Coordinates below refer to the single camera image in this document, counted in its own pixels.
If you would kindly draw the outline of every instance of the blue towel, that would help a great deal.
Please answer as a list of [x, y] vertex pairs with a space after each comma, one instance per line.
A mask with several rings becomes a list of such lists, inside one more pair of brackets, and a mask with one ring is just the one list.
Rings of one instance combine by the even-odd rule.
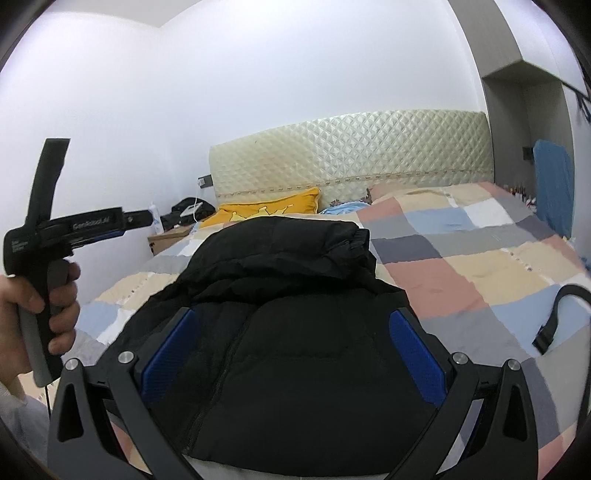
[[369, 207], [369, 203], [365, 202], [346, 202], [336, 205], [334, 207], [328, 207], [321, 211], [323, 215], [342, 215], [343, 213], [356, 212], [362, 208]]
[[537, 215], [560, 236], [573, 228], [574, 167], [559, 145], [538, 140], [534, 146]]

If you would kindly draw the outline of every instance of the cable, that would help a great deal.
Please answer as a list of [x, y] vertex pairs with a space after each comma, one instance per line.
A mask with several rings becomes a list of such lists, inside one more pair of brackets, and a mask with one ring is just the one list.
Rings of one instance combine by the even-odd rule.
[[51, 420], [51, 407], [49, 406], [49, 391], [47, 390], [47, 385], [45, 386], [45, 400], [47, 402], [47, 414]]
[[[199, 184], [199, 181], [197, 181], [197, 187], [199, 187], [201, 189], [201, 185]], [[199, 200], [197, 193], [195, 194], [195, 203], [193, 204], [193, 220], [195, 220], [195, 223], [197, 223], [197, 219], [195, 218], [195, 207], [197, 206], [197, 201]]]

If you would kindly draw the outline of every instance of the hand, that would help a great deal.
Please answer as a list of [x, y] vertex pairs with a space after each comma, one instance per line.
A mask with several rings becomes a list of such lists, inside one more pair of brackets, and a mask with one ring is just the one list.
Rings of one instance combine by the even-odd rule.
[[[56, 334], [48, 346], [49, 353], [53, 355], [63, 355], [74, 345], [74, 326], [80, 314], [80, 305], [76, 301], [78, 289], [74, 280], [79, 277], [80, 267], [75, 263], [70, 264], [68, 283], [49, 294], [52, 305], [64, 307], [49, 320], [49, 327]], [[24, 277], [6, 278], [0, 275], [0, 382], [5, 386], [9, 386], [17, 375], [31, 371], [19, 326], [17, 305], [31, 313], [41, 313], [45, 307], [41, 296]]]

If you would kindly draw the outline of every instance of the blue cloth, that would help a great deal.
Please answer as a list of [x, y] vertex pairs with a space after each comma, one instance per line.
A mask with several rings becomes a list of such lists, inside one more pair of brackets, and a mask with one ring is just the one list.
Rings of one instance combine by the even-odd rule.
[[537, 215], [560, 236], [573, 228], [574, 167], [559, 145], [538, 140], [534, 146]]
[[402, 357], [423, 400], [441, 407], [447, 396], [445, 376], [429, 349], [398, 310], [388, 323], [390, 339]]
[[342, 215], [343, 213], [356, 212], [365, 207], [369, 207], [369, 204], [365, 202], [346, 202], [334, 207], [325, 208], [321, 213], [323, 215]]
[[462, 208], [415, 210], [404, 214], [408, 223], [420, 235], [475, 230], [476, 226]]

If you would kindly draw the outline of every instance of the quilted headboard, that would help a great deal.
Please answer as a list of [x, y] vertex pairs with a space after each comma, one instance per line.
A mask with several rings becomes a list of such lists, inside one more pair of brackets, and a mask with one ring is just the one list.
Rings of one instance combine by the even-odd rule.
[[221, 203], [256, 202], [320, 187], [320, 208], [364, 197], [378, 182], [418, 186], [493, 181], [483, 112], [403, 110], [271, 128], [209, 153]]

